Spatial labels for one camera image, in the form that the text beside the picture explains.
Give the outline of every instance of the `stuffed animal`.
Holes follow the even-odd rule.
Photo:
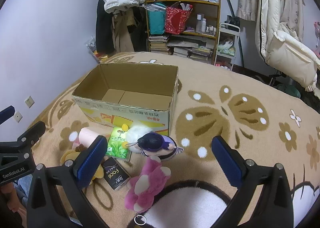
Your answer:
[[[183,148],[177,147],[172,138],[152,132],[151,128],[143,125],[131,127],[126,134],[126,141],[124,146],[132,152],[158,156],[162,161],[183,152]]]
[[[137,213],[147,211],[153,204],[155,195],[159,194],[171,176],[168,167],[162,167],[157,156],[147,158],[141,174],[131,178],[127,184],[130,187],[124,199],[124,206]]]
[[[76,150],[67,150],[61,157],[60,159],[60,164],[62,165],[63,163],[65,163],[67,160],[75,160],[81,151],[83,151],[84,149],[86,149],[85,147],[81,147],[81,149],[78,149],[79,147],[76,148]],[[92,184],[92,181],[95,179],[95,178],[103,178],[104,177],[104,173],[103,173],[103,168],[101,165],[99,165],[96,173],[94,174],[94,176],[92,177],[91,179],[91,182],[90,184]]]

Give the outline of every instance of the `bookshelf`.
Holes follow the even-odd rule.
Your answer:
[[[216,56],[216,50],[217,50],[217,46],[218,46],[218,39],[216,36],[219,35],[219,24],[220,24],[220,9],[221,9],[221,0],[219,0],[219,3],[212,3],[212,2],[208,2],[208,1],[201,1],[201,0],[158,0],[158,1],[153,1],[153,0],[146,0],[146,4],[149,3],[157,3],[157,2],[162,2],[163,4],[169,6],[172,5],[176,2],[184,2],[184,3],[189,3],[192,4],[193,6],[196,6],[196,4],[205,4],[208,6],[214,6],[217,7],[217,16],[216,17],[212,17],[209,16],[210,13],[207,12],[207,14],[205,14],[205,17],[210,17],[212,19],[216,20],[216,35],[210,35],[210,34],[206,34],[206,33],[197,33],[197,32],[189,32],[189,31],[184,31],[182,32],[180,35],[193,35],[193,36],[198,36],[198,37],[204,37],[204,38],[208,38],[208,39],[213,39],[215,40],[215,44],[214,44],[214,49],[213,49],[213,55],[212,55],[212,61],[211,64],[214,64],[214,59]],[[196,14],[194,13],[194,11],[191,13],[191,16],[196,16]],[[148,18],[148,12],[146,10],[146,18],[147,18],[147,32],[148,32],[148,38],[150,36],[150,31],[149,31],[149,18]],[[148,49],[150,50],[150,41],[148,40]]]

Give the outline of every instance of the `human hand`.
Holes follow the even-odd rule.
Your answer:
[[[19,198],[17,196],[17,191],[13,186],[13,183],[6,184],[0,187],[0,191],[5,195],[8,199],[7,207],[12,212],[18,212],[22,218],[22,225],[24,228],[27,228],[27,210],[20,203]]]

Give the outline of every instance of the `black box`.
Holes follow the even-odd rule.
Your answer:
[[[103,164],[104,179],[113,190],[123,187],[130,179],[128,173],[115,161],[114,158],[108,158]]]

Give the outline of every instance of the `red gift bag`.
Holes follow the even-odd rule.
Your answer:
[[[184,11],[174,7],[167,7],[165,17],[165,32],[180,34],[186,28],[186,21],[190,17],[191,11]]]

